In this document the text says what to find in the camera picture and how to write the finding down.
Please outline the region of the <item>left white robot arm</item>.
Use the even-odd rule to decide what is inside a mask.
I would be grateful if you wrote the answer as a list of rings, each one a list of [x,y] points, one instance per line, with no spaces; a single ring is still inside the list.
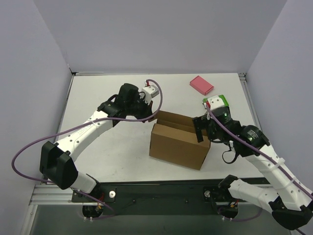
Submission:
[[[42,146],[40,172],[61,189],[81,190],[89,201],[100,197],[97,181],[76,169],[79,155],[100,135],[115,127],[120,119],[133,116],[143,121],[152,115],[152,99],[159,95],[154,85],[142,89],[125,83],[117,94],[100,104],[85,126],[55,143]]]

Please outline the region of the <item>large brown cardboard box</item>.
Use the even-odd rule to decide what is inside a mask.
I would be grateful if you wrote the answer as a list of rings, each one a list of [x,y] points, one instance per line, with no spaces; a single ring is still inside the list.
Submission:
[[[200,170],[211,142],[207,134],[198,142],[191,117],[159,111],[151,131],[149,156]]]

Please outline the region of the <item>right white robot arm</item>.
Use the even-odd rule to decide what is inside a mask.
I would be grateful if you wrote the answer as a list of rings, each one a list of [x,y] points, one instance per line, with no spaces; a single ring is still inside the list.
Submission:
[[[307,225],[313,217],[313,192],[292,174],[264,133],[254,125],[242,126],[233,120],[227,106],[204,106],[206,114],[192,120],[198,142],[203,141],[205,130],[210,141],[228,146],[236,158],[241,156],[254,165],[271,185],[260,188],[228,175],[219,183],[220,190],[268,211],[288,230]]]

